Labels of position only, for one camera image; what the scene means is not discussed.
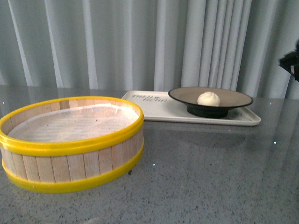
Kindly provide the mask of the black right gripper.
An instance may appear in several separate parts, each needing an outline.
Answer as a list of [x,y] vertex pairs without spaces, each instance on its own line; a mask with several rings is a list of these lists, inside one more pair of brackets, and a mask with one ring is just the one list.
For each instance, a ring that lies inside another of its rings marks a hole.
[[299,81],[299,41],[296,41],[295,50],[279,59],[279,66],[289,72],[294,79]]

